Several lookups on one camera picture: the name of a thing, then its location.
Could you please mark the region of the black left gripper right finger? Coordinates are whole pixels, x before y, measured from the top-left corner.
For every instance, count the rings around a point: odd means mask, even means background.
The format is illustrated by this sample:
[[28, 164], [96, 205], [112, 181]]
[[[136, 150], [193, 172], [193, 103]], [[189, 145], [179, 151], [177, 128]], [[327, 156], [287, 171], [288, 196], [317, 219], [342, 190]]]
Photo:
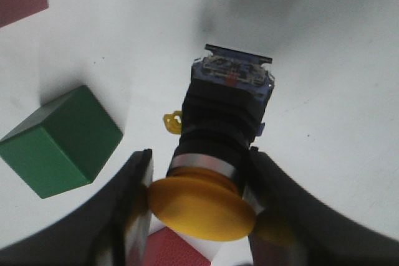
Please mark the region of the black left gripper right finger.
[[256, 147], [248, 160], [254, 265], [398, 265], [398, 241], [324, 204]]

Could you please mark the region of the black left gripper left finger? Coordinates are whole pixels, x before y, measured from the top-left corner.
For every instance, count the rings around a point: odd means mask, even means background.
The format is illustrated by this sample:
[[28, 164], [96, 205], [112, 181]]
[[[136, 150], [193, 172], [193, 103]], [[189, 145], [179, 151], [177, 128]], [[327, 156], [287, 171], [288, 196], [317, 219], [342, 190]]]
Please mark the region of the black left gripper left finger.
[[1, 249], [1, 265], [143, 265], [151, 213], [151, 150], [134, 152], [75, 211]]

